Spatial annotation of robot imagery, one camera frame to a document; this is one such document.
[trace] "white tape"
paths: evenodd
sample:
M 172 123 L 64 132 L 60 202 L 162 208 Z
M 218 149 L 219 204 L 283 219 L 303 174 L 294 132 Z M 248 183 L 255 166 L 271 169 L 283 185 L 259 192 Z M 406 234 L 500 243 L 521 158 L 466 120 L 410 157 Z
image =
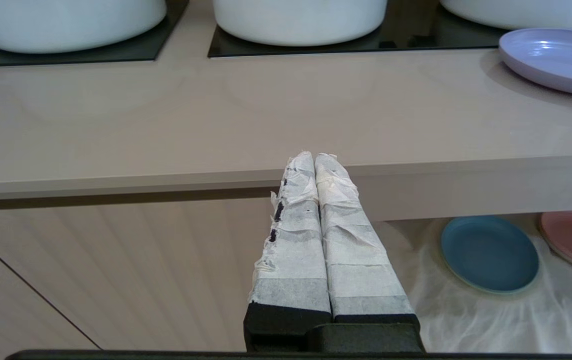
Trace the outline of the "white tape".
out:
M 274 207 L 270 236 L 254 265 L 250 302 L 330 312 L 321 242 L 320 208 L 313 157 L 288 161 Z
M 315 170 L 333 316 L 413 313 L 346 169 L 320 153 Z

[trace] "beige countertop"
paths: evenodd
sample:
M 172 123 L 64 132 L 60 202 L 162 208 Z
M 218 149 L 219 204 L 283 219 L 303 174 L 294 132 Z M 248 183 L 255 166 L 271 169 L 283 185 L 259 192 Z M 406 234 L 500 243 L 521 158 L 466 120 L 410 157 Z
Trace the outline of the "beige countertop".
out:
M 208 59 L 210 4 L 154 62 L 0 68 L 0 197 L 274 185 L 300 150 L 357 176 L 572 163 L 572 95 L 497 50 Z

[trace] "white fabric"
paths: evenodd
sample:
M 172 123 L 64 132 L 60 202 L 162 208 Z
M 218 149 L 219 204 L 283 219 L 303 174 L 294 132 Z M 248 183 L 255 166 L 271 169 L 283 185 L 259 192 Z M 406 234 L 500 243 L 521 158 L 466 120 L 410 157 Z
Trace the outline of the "white fabric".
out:
M 488 294 L 464 284 L 439 251 L 450 219 L 374 223 L 432 353 L 572 353 L 572 265 L 552 253 L 535 215 L 504 216 L 535 244 L 540 272 L 515 295 Z

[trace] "blue plate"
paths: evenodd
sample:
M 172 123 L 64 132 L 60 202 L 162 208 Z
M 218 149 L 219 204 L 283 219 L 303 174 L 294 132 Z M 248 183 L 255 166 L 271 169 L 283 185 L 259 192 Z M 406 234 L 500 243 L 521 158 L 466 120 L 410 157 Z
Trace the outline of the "blue plate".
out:
M 453 219 L 441 233 L 441 251 L 458 278 L 494 294 L 524 289 L 540 269 L 528 236 L 495 216 Z

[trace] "white ceramic basin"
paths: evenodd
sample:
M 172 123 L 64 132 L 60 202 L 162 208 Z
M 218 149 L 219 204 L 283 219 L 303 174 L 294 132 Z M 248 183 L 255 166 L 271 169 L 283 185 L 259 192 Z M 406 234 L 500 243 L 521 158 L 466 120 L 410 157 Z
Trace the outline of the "white ceramic basin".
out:
M 572 29 L 572 0 L 441 0 L 464 19 L 503 29 Z
M 320 46 L 362 37 L 382 24 L 388 0 L 213 0 L 217 24 L 241 39 Z
M 0 0 L 0 49 L 62 53 L 118 43 L 155 27 L 165 0 Z

